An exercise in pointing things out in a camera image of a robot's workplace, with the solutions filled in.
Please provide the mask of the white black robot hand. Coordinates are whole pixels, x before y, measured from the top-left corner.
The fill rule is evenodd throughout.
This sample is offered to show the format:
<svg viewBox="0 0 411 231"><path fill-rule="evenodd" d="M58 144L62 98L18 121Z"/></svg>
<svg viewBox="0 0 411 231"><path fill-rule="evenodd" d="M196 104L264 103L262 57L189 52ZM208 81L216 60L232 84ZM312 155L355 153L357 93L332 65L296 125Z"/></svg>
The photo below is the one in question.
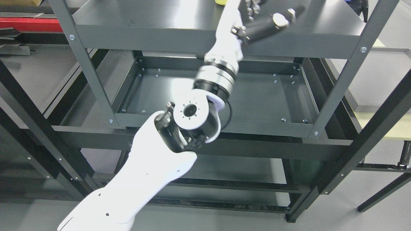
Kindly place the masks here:
<svg viewBox="0 0 411 231"><path fill-rule="evenodd" d="M253 13L258 12L258 0L228 0L223 8L215 32L216 41L204 54L204 65L238 73L239 62L244 55L242 47L273 36L296 22L305 7L297 5L281 12L269 14L253 21Z"/></svg>

